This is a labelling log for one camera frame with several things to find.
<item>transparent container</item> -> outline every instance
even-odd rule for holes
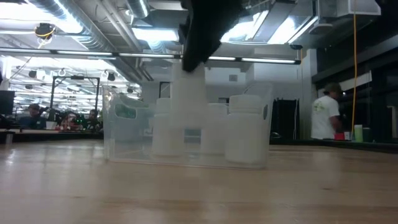
[[[268,85],[261,85],[256,89],[260,90],[257,93],[261,97],[262,108],[267,108],[265,113],[268,114],[268,116],[265,115],[265,119],[262,119],[264,129],[259,134],[259,138],[264,138],[264,142],[268,146],[272,114],[272,88],[268,88]],[[246,93],[256,94],[250,89]],[[153,153],[164,152],[159,144],[156,145],[157,143],[155,143],[155,147],[157,147],[155,150],[153,150],[153,146],[154,141],[156,142],[154,134],[159,125],[161,129],[162,127],[169,128],[167,120],[170,118],[168,118],[167,112],[156,111],[156,106],[149,106],[145,102],[121,96],[111,88],[103,87],[104,146],[106,149],[105,155],[110,161],[232,169],[262,169],[266,166],[268,150],[266,146],[264,146],[262,152],[264,159],[261,159],[260,163],[228,161],[222,153],[227,150],[226,148],[220,149],[221,153],[203,153],[203,150],[206,151],[206,149],[203,149],[200,144],[203,134],[200,129],[186,129],[183,132],[181,154]]]

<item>person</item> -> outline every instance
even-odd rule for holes
[[[99,128],[99,122],[97,117],[98,117],[98,112],[94,109],[90,110],[87,119],[87,126],[86,126],[87,130],[96,131]]]
[[[81,129],[81,125],[76,123],[76,118],[77,118],[77,115],[75,113],[67,112],[66,116],[64,117],[64,119],[61,122],[62,130],[64,130],[64,131],[67,131],[67,130],[78,131],[78,130],[80,130]]]
[[[29,105],[29,116],[23,117],[19,120],[19,125],[22,128],[30,128],[30,129],[45,129],[46,127],[46,119],[40,117],[40,105],[37,103],[33,103]]]
[[[342,92],[340,84],[330,83],[325,87],[325,96],[313,102],[311,138],[335,138],[335,133],[341,128],[337,99]]]

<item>wooden table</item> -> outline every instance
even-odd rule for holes
[[[94,140],[12,147],[0,150],[5,224],[398,221],[393,154],[272,146],[267,170],[245,171],[106,162]]]

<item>cap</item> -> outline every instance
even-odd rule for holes
[[[341,86],[339,83],[329,83],[326,85],[324,92],[327,92],[327,93],[335,92],[335,93],[341,94],[343,92],[343,90],[341,89]]]
[[[28,109],[40,110],[40,105],[38,105],[37,103],[32,103],[31,105],[29,105]]]

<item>white plastic bottle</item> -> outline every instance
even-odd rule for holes
[[[221,103],[208,104],[205,127],[201,131],[201,153],[224,154],[227,110]]]
[[[182,70],[181,62],[173,64],[171,123],[178,128],[201,129],[207,107],[205,66],[200,64],[192,73]]]
[[[156,101],[153,126],[152,155],[181,156],[184,153],[183,129],[170,125],[170,98]]]
[[[265,165],[267,138],[262,107],[261,98],[256,95],[231,96],[229,99],[227,161]]]

